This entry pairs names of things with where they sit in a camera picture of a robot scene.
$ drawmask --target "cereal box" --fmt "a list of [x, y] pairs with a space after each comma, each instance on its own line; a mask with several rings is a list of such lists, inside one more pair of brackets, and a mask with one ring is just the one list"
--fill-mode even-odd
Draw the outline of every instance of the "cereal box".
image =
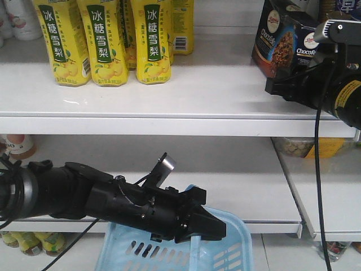
[[318, 47], [317, 25], [291, 0], [265, 0], [252, 58], [267, 77], [280, 68], [309, 66]]

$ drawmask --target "white shelf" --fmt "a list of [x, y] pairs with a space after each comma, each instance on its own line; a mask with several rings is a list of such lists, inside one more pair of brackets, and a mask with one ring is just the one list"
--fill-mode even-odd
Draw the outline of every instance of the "white shelf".
[[[239, 216], [252, 233], [297, 233], [301, 229], [300, 214], [269, 138], [39, 135], [35, 139], [38, 151], [32, 161], [52, 159], [56, 167], [76, 161], [122, 174], [130, 183], [146, 175], [166, 151], [177, 166], [163, 187], [183, 191], [194, 184], [206, 189], [208, 206]], [[81, 231], [91, 220], [29, 218], [8, 229]], [[93, 231], [104, 232], [105, 224]]]
[[[0, 133], [312, 137], [314, 110], [264, 91], [266, 78], [250, 57], [253, 41], [252, 34], [198, 34], [195, 52], [175, 56], [165, 84], [145, 86], [132, 71], [119, 88], [70, 88], [54, 82], [43, 39], [7, 40]], [[355, 135], [326, 113], [320, 131]]]
[[[320, 240], [315, 162], [280, 154], [296, 202], [312, 237]], [[326, 240], [361, 241], [361, 150], [322, 159], [321, 179]]]

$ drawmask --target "white bottle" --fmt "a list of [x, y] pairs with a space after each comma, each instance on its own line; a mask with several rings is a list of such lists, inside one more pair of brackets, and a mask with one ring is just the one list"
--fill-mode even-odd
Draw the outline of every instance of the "white bottle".
[[30, 41], [43, 35], [31, 0], [5, 0], [5, 7], [17, 39]]
[[0, 0], [0, 34], [2, 35], [3, 39], [12, 37], [11, 24], [9, 22], [6, 13], [6, 9], [1, 0]]

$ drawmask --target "juice bottle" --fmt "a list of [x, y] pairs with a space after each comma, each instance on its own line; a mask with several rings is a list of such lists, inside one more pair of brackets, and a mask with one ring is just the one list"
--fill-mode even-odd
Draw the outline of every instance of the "juice bottle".
[[188, 55], [194, 49], [194, 0], [172, 0], [173, 50]]
[[167, 1], [166, 2], [166, 7], [165, 7], [165, 16], [168, 26], [168, 50], [169, 50], [169, 63], [170, 65], [173, 64], [174, 61], [174, 50], [173, 50], [173, 41], [174, 41], [174, 33], [173, 33], [173, 15], [172, 15], [172, 1]]
[[11, 231], [11, 235], [18, 241], [22, 253], [35, 256], [42, 250], [41, 242], [30, 231]]
[[0, 233], [5, 245], [9, 247], [19, 247], [19, 243], [9, 231], [1, 231]]
[[100, 86], [128, 80], [120, 24], [120, 0], [77, 0], [87, 39], [91, 75]]
[[171, 75], [166, 14], [170, 0], [131, 0], [137, 36], [137, 78], [144, 84], [167, 82]]
[[40, 38], [43, 33], [31, 0], [5, 0], [14, 36], [21, 41]]
[[12, 37], [11, 24], [8, 20], [8, 15], [2, 1], [0, 1], [0, 36], [4, 39]]
[[137, 67], [137, 45], [135, 43], [134, 17], [130, 0], [120, 0], [120, 22], [128, 69], [134, 70]]
[[26, 159], [36, 152], [36, 146], [28, 134], [3, 134], [6, 149], [14, 159]]
[[49, 256], [56, 256], [61, 253], [67, 244], [65, 236], [62, 233], [51, 232], [34, 232], [36, 238], [38, 238]]
[[89, 55], [76, 0], [34, 0], [56, 82], [80, 86], [90, 79]]

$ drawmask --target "packaged food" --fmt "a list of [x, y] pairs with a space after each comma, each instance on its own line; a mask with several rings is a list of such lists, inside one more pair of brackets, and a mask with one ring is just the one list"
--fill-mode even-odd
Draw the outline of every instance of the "packaged food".
[[18, 241], [11, 235], [9, 231], [0, 231], [2, 240], [9, 247], [19, 247]]
[[352, 246], [356, 249], [358, 253], [361, 253], [361, 242], [352, 242]]
[[[314, 158], [315, 147], [313, 138], [272, 137], [275, 148], [292, 157]], [[353, 139], [346, 138], [319, 138], [320, 158], [331, 158], [341, 155], [354, 148]]]
[[318, 20], [320, 0], [291, 0], [302, 11], [309, 14], [314, 20]]
[[334, 0], [336, 10], [349, 14], [357, 8], [361, 8], [361, 0]]
[[120, 0], [120, 22], [128, 69], [134, 70], [137, 67], [137, 44], [130, 0]]
[[137, 37], [137, 78], [144, 84], [167, 82], [171, 76], [166, 15], [170, 0], [131, 0]]
[[[347, 248], [351, 245], [351, 242], [326, 242], [327, 252], [330, 262], [338, 261], [345, 253]], [[319, 242], [318, 254], [324, 259], [322, 243]]]
[[121, 86], [128, 67], [120, 23], [120, 0], [77, 0], [87, 39], [91, 76], [99, 86]]
[[76, 0], [34, 0], [56, 82], [80, 86], [90, 79], [89, 55]]
[[42, 244], [30, 231], [11, 231], [11, 235], [18, 241], [22, 253], [35, 256], [42, 251]]
[[290, 0], [265, 0], [252, 58], [267, 77], [280, 68], [309, 66], [318, 47], [317, 25]]
[[34, 235], [41, 241], [43, 249], [49, 256], [57, 256], [65, 249], [67, 244], [62, 233], [34, 232]]
[[31, 0], [5, 0], [14, 36], [22, 41], [40, 38], [41, 31]]
[[318, 20], [322, 23], [329, 18], [328, 14], [335, 11], [336, 0], [320, 0], [320, 12]]
[[3, 134], [6, 149], [14, 159], [26, 159], [36, 152], [36, 146], [31, 135], [28, 134]]
[[188, 55], [194, 49], [194, 0], [172, 0], [173, 53]]
[[12, 37], [11, 24], [2, 1], [0, 1], [0, 36], [4, 39]]

